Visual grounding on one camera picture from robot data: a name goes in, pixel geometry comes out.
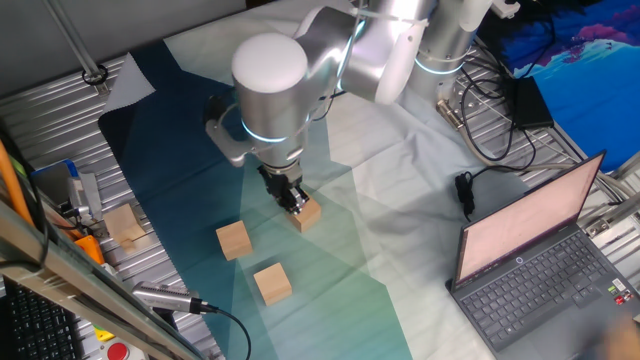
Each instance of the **wooden piece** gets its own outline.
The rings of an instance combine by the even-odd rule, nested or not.
[[[271,306],[292,294],[282,264],[277,263],[253,275],[265,304]]]
[[[304,208],[302,208],[302,212],[298,215],[290,215],[286,214],[287,219],[291,221],[293,226],[298,229],[301,233],[309,230],[322,216],[322,208],[320,205],[309,196],[309,201],[304,204]]]
[[[253,252],[249,234],[242,220],[216,230],[222,253],[227,261]]]
[[[136,251],[133,241],[147,234],[138,223],[138,217],[133,213],[133,209],[128,203],[109,211],[104,214],[103,218],[109,235],[127,253]]]

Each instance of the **laptop screen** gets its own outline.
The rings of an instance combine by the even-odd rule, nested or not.
[[[604,154],[587,160],[538,190],[463,230],[456,273],[459,285],[576,220]]]

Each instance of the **red emergency stop button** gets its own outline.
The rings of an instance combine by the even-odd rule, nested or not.
[[[115,343],[107,351],[107,357],[109,360],[126,360],[129,357],[129,349],[123,343]]]

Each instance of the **blue fabric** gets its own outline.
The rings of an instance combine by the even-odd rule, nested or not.
[[[543,1],[553,13],[556,42],[533,67],[554,119],[592,156],[607,149],[603,170],[640,151],[640,6],[638,0]],[[524,2],[512,20],[481,31],[522,76],[551,40],[548,16]]]
[[[238,220],[244,170],[229,164],[202,123],[206,100],[229,86],[183,72],[164,42],[132,55],[156,91],[98,124],[185,284],[230,309],[236,264],[224,258],[215,230]],[[237,113],[225,123],[242,132]],[[226,352],[229,320],[205,321]]]

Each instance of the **keyboard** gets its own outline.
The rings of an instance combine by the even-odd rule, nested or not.
[[[33,291],[5,278],[5,315],[14,345],[11,359],[80,359],[73,314]]]
[[[610,267],[588,242],[583,233],[573,235],[462,299],[494,348],[515,341],[524,328],[567,302],[581,307],[600,296],[592,283]]]

